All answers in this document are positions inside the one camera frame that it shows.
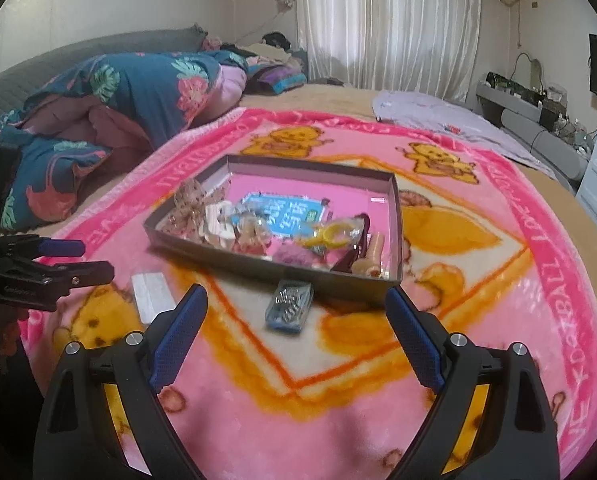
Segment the white card of earrings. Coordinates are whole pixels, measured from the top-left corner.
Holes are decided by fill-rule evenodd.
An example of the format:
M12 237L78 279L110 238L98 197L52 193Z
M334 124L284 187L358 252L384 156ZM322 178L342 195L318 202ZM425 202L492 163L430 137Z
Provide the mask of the white card of earrings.
M134 274L131 287L143 325L150 325L157 315L176 308L176 301L161 272Z

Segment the sheer red-dotted ribbon bow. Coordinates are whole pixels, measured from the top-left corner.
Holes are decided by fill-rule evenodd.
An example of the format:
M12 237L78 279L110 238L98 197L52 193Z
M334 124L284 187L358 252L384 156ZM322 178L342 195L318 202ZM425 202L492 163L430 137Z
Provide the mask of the sheer red-dotted ribbon bow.
M174 206L167 214L161 231L190 242L203 243L205 208L222 202L226 194L226 188L223 185L212 192L207 192L199 180L195 178L185 180L172 195Z

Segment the white hair claw clip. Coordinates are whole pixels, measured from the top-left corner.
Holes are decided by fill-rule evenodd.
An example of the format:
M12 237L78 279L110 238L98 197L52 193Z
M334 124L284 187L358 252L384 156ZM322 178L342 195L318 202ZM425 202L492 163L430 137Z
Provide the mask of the white hair claw clip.
M202 240L215 248L231 250L236 244L236 230L231 220L233 214L234 207L230 200L206 205L199 229Z

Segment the cream pearl hair claw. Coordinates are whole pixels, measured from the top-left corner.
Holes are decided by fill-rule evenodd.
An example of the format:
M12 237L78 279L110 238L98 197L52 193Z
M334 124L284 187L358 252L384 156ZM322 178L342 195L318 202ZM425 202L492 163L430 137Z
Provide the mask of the cream pearl hair claw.
M236 242L233 250L239 254L263 257L272 242L272 233L269 230L267 220L247 212L239 214L236 221Z

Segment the blue card of hairpins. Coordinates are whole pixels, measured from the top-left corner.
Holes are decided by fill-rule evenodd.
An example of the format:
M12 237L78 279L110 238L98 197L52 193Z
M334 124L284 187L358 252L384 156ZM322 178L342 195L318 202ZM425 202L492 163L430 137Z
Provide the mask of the blue card of hairpins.
M268 330L299 334L306 323L313 300L312 284L283 280L278 284L265 314Z

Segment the bag of yellow hair ties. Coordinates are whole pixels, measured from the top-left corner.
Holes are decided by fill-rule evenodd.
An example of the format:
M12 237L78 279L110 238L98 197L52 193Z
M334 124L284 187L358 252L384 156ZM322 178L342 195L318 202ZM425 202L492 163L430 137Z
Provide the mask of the bag of yellow hair ties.
M365 220L362 216L337 218L304 226L293 238L300 247L326 254L335 250L356 247L363 237Z

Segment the blue floral quilt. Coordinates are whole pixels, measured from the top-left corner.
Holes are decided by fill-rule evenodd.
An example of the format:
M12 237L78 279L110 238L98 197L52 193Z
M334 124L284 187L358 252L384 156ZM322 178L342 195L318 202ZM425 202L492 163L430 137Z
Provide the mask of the blue floral quilt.
M65 220L87 186L226 114L246 81L245 58L226 50L103 54L64 70L0 116L0 142L22 152L0 228Z

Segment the grey padded headboard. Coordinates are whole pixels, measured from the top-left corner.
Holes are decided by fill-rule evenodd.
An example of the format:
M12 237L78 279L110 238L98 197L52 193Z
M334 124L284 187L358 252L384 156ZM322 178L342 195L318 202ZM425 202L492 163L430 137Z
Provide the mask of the grey padded headboard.
M102 54L122 52L199 52L208 32L198 24L183 29L125 32L53 49L0 73L0 116L20 107L53 76Z

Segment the grey cardboard box tray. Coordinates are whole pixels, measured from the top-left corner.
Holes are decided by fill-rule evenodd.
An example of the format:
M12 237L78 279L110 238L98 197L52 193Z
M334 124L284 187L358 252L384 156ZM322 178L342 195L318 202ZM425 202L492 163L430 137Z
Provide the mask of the grey cardboard box tray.
M245 278L268 283L285 278L308 282L324 296L367 304L380 304L388 289L401 283L402 222L394 174L313 160L226 155L193 172L192 177L207 192L224 184L232 203L262 206L276 238L273 248L306 228L310 219L320 222L368 214L368 234L384 236L379 257L382 275L369 278L333 269L307 269L167 234L164 225L175 207L172 198L143 223L152 247Z

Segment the grey curved bed footboard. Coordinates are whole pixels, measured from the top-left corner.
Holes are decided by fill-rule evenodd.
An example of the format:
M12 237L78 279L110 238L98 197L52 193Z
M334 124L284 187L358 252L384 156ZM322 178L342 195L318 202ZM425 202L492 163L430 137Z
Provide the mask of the grey curved bed footboard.
M588 161L575 148L541 126L538 122L540 108L494 89L486 81L476 86L476 96L484 117L502 129L530 155L548 166L557 180L571 194L578 191Z

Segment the purple striped pillow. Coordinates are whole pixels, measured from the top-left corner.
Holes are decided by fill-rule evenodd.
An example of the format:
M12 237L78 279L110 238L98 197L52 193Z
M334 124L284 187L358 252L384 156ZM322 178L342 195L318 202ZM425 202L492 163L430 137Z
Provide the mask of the purple striped pillow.
M262 94L263 96L278 96L307 84L305 74L288 64L255 65L248 71L248 82L245 92Z

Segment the lavender bed sheet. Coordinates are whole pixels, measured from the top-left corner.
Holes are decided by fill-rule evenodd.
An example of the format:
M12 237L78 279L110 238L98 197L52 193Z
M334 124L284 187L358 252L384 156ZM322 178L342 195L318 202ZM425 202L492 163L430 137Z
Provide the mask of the lavender bed sheet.
M381 91L373 99L372 110L379 122L456 136L556 179L554 171L519 141L466 107L420 92Z

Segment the white sheer curtain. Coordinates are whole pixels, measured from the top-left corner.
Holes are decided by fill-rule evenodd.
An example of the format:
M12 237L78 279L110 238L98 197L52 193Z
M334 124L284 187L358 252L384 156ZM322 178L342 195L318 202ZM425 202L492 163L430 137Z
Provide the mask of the white sheer curtain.
M313 79L464 102L481 0L296 0L298 42Z

